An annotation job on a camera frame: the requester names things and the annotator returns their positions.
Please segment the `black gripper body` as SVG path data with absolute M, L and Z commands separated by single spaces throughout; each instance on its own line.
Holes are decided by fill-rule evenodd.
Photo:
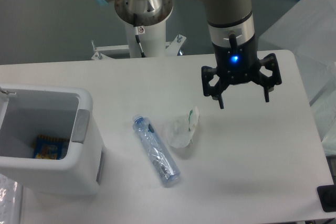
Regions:
M 255 36 L 235 49 L 216 44 L 213 47 L 217 63 L 217 84 L 260 84 Z

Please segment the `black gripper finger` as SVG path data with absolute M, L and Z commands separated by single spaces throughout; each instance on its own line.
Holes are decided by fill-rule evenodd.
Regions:
M 271 72 L 270 76 L 265 75 L 260 70 L 265 68 Z M 279 65 L 275 53 L 270 53 L 262 59 L 257 59 L 252 67 L 251 81 L 260 85 L 264 89 L 265 102 L 269 102 L 269 92 L 274 86 L 282 84 Z
M 220 109 L 224 109 L 222 93 L 229 87 L 229 81 L 219 76 L 217 68 L 209 66 L 201 67 L 201 76 L 203 95 L 205 97 L 212 97 L 213 100 L 218 101 Z M 214 86 L 211 86 L 210 82 L 215 76 L 218 76 L 218 81 Z

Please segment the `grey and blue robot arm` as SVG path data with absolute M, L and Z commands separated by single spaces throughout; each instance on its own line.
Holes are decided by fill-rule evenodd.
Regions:
M 172 0 L 96 0 L 113 3 L 128 32 L 133 58 L 162 55 L 165 22 Z M 265 100 L 282 83 L 276 55 L 257 56 L 251 0 L 197 0 L 205 10 L 216 66 L 201 68 L 203 94 L 223 105 L 222 93 L 232 85 L 253 82 L 262 86 Z

